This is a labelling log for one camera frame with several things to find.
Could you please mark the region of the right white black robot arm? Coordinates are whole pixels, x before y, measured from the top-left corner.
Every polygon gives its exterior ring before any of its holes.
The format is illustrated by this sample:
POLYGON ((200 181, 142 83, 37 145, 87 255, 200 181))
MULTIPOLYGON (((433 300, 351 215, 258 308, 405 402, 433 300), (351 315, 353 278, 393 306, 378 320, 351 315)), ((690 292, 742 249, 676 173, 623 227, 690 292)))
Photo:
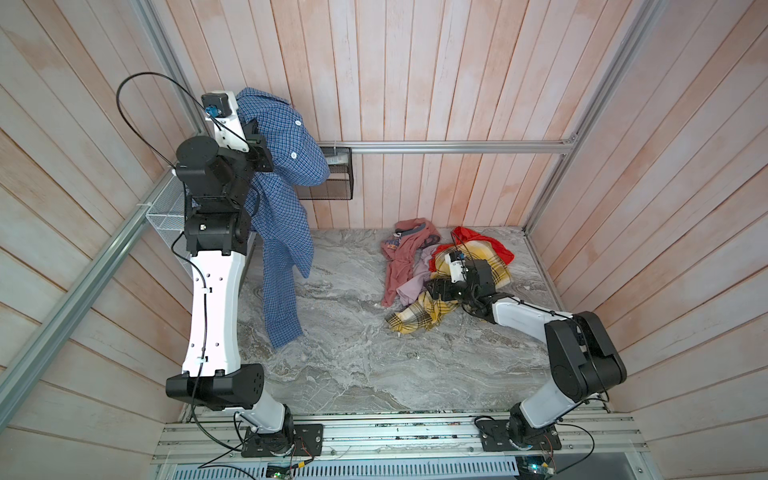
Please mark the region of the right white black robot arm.
POLYGON ((484 260, 450 263, 450 276, 426 283, 433 300, 455 301, 471 316, 519 331, 545 344, 550 378, 515 404, 505 422, 474 421, 485 451, 559 449, 555 423, 579 405, 623 383, 627 370, 605 326, 593 312, 548 310, 498 292, 484 260))

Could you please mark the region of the blue checkered shirt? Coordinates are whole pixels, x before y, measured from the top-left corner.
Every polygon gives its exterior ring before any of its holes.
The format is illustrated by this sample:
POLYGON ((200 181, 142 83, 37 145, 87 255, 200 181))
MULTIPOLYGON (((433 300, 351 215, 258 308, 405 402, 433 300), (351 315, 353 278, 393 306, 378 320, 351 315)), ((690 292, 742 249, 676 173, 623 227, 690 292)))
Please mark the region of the blue checkered shirt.
POLYGON ((274 170, 254 175, 246 208, 252 214, 251 230, 263 242, 263 314, 272 347, 278 349, 303 334, 294 272, 308 277, 314 257, 307 212, 295 188, 324 183, 330 170, 288 100, 247 87, 236 101, 241 126, 256 124, 272 155, 274 170))

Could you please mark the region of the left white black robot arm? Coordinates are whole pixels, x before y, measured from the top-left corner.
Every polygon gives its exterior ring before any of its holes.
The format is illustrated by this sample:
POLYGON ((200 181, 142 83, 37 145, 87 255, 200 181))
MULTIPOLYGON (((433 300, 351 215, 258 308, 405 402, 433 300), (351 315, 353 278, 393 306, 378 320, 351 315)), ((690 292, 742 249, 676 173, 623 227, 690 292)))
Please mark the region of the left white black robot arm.
POLYGON ((308 275, 313 243, 295 192, 329 176, 314 140, 295 120, 242 120, 242 146, 222 137, 186 140, 177 150, 185 188, 182 238, 194 293, 191 332, 168 397, 210 410, 232 410, 251 438, 274 456, 295 448, 289 407, 265 389, 260 364, 245 364, 237 347, 239 290, 251 234, 263 243, 264 315, 273 346, 301 335, 293 274, 308 275))

